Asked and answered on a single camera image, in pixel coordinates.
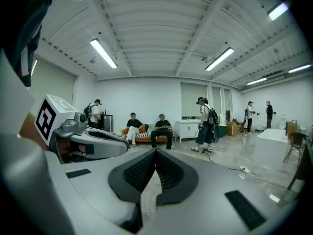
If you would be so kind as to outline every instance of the white table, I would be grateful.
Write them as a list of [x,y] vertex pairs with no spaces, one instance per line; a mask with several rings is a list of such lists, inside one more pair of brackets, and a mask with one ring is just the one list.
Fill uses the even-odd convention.
[[176,121],[175,129],[177,131],[177,136],[179,136],[179,142],[182,139],[196,138],[198,131],[198,124],[200,120],[178,120]]
[[259,134],[255,143],[253,161],[259,166],[278,170],[283,164],[288,146],[285,132],[279,129],[266,129]]

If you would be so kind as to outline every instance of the concrete floor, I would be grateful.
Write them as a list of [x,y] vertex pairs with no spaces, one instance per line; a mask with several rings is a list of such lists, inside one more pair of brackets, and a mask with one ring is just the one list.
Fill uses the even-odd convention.
[[[240,169],[239,167],[241,165],[245,166],[250,170],[249,175],[243,171],[233,170],[233,173],[236,173],[247,183],[253,185],[267,196],[274,195],[279,198],[280,200],[277,206],[281,208],[296,196],[302,186],[302,182],[296,180],[291,190],[286,189],[296,172],[298,153],[293,151],[288,161],[283,164],[278,171],[262,168],[252,161],[257,135],[258,133],[253,133],[252,136],[247,137],[244,137],[242,134],[234,137],[223,137],[217,144],[212,144],[213,152],[210,154],[210,159],[217,164],[233,169]],[[166,148],[165,143],[158,143],[158,146],[161,149]],[[206,154],[192,151],[190,148],[193,146],[195,146],[195,139],[184,139],[182,143],[179,143],[179,141],[173,142],[172,149],[174,152],[209,161],[209,157]],[[150,148],[150,143],[137,143],[137,146],[130,149],[128,152],[137,152],[142,149]],[[144,224],[154,217],[156,212],[156,196],[161,194],[161,191],[161,183],[155,172],[141,195],[141,211]]]

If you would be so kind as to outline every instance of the ceiling light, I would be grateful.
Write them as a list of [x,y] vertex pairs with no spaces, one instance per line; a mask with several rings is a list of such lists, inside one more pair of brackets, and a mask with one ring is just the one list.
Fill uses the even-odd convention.
[[106,51],[102,48],[98,39],[93,39],[90,41],[90,44],[99,52],[99,54],[107,61],[107,63],[113,68],[117,68],[115,62],[110,58],[110,56],[106,53]]
[[263,81],[266,81],[266,80],[267,80],[267,78],[264,77],[264,78],[261,78],[259,80],[255,80],[255,81],[252,81],[250,83],[247,83],[247,85],[257,84],[257,83],[260,83],[260,82],[263,82]]
[[272,19],[272,21],[273,21],[273,20],[278,18],[281,14],[283,14],[288,9],[289,9],[288,5],[283,2],[279,6],[276,6],[276,7],[272,8],[268,12],[268,15]]
[[38,59],[36,59],[36,61],[34,62],[33,68],[31,68],[30,77],[33,75],[33,72],[34,72],[35,66],[36,66],[36,64],[37,64],[37,61],[38,61]]
[[301,70],[304,70],[304,69],[307,69],[309,68],[311,65],[304,65],[304,66],[300,66],[298,68],[294,68],[290,71],[288,71],[288,73],[293,73],[293,72],[296,72],[296,71],[301,71]]
[[217,66],[221,61],[223,61],[226,57],[228,57],[234,50],[229,47],[225,50],[217,59],[215,59],[208,67],[205,68],[206,71],[212,70],[215,66]]

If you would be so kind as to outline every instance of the white cabinet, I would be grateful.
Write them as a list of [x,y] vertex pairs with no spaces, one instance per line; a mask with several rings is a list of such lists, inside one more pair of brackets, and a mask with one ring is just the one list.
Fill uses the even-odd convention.
[[179,136],[179,142],[182,139],[196,138],[198,136],[198,124],[200,120],[179,120],[176,121],[175,129],[177,136]]

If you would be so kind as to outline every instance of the wooden chair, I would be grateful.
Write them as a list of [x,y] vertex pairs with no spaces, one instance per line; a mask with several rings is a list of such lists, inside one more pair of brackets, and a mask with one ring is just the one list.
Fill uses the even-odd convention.
[[297,151],[299,151],[299,158],[298,158],[297,167],[299,167],[299,163],[300,163],[301,156],[303,153],[303,148],[304,148],[303,140],[305,140],[305,139],[306,139],[306,135],[304,135],[302,133],[292,132],[290,134],[291,148],[290,148],[290,151],[288,152],[287,156],[285,157],[284,162],[289,158],[292,150],[297,150]]

